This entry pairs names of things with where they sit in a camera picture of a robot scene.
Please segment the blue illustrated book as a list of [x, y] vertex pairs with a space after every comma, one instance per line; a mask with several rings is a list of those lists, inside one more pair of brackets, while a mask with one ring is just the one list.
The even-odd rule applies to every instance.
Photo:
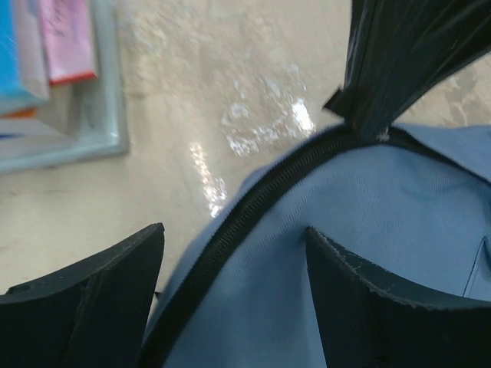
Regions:
[[1, 114], [50, 99], [38, 1], [1, 1]]

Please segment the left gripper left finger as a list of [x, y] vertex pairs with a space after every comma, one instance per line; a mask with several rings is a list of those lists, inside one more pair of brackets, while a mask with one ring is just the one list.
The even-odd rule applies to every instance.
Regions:
[[163, 259], [160, 223], [1, 296], [1, 366], [135, 367]]

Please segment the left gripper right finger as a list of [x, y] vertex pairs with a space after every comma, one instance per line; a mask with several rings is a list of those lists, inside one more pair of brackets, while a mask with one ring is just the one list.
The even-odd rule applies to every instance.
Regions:
[[490, 303], [416, 284], [316, 228], [306, 233], [315, 315], [329, 367], [488, 367]]

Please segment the blue grey backpack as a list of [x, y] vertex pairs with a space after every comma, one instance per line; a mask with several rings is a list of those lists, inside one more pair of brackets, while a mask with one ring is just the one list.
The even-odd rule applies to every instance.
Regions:
[[355, 1], [342, 118], [188, 247], [141, 367], [488, 367], [490, 130], [398, 125], [490, 50], [488, 1]]

